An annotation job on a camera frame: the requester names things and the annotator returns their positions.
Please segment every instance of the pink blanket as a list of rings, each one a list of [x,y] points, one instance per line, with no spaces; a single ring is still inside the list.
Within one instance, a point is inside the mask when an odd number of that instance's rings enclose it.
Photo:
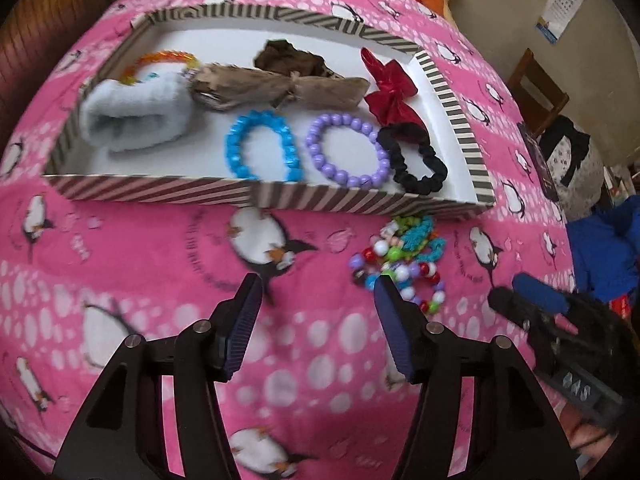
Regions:
[[[100,367],[126,335],[169,336],[209,317],[249,267],[270,264],[251,247],[289,243],[295,260],[273,272],[275,306],[263,305],[242,369],[217,387],[242,478],[387,479],[418,388],[395,370],[372,296],[351,283],[347,267],[386,218],[70,202],[40,177],[79,86],[122,41],[130,20],[214,1],[117,1],[20,120],[0,177],[0,412],[26,439],[57,453]],[[570,288],[572,262],[562,215],[543,195],[518,131],[520,113],[494,70],[413,0],[226,1],[329,14],[340,6],[430,53],[468,117],[497,195],[495,208],[480,218],[437,225],[447,239],[438,263],[447,299],[433,319],[469,338],[505,334],[531,362],[523,333],[488,308],[487,293],[523,270]],[[254,240],[235,232],[242,226],[251,226],[246,232]],[[165,380],[168,455],[181,472],[172,391]],[[557,394],[548,394],[556,404]],[[469,395],[465,383],[452,472],[466,463]],[[51,460],[30,453],[50,470]]]

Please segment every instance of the striped box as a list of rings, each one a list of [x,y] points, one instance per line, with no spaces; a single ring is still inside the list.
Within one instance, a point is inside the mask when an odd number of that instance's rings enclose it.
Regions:
[[[156,23],[198,18],[278,20],[309,27],[321,27],[358,36],[363,40],[375,41],[398,52],[414,56],[447,113],[465,157],[477,201],[457,202],[402,192],[393,193],[320,184],[249,181],[233,178],[188,178],[143,174],[61,174],[60,169],[64,167],[74,141],[79,137],[79,106],[85,96],[113,72],[122,56],[150,27]],[[344,20],[335,16],[288,7],[245,4],[160,9],[134,20],[131,34],[98,69],[96,75],[81,86],[79,98],[63,125],[49,161],[44,168],[43,177],[62,196],[72,200],[255,205],[262,208],[380,215],[430,213],[440,218],[449,219],[469,218],[486,211],[495,204],[494,190],[471,127],[446,79],[420,46],[388,32],[369,27],[364,23]]]

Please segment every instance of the black scrunchie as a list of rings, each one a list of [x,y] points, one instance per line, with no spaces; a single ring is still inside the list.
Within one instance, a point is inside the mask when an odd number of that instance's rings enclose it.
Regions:
[[[433,171],[433,175],[424,176],[418,180],[407,171],[404,156],[402,156],[396,137],[418,144],[418,153],[422,155],[424,165]],[[407,193],[428,195],[442,189],[442,183],[447,178],[449,171],[431,147],[427,130],[415,123],[390,124],[380,129],[378,132],[378,142],[389,154],[391,169],[394,170],[395,173],[394,180],[400,184]]]

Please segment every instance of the rolled towel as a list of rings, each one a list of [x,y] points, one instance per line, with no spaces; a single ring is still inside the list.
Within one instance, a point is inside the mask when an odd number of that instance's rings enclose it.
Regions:
[[[187,81],[178,73],[132,86],[106,79],[82,103],[80,130],[96,148],[138,150],[177,139],[192,111]]]

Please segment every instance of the poster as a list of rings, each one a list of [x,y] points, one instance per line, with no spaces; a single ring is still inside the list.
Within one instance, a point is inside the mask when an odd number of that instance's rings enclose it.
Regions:
[[[536,27],[556,43],[584,0],[548,0]]]

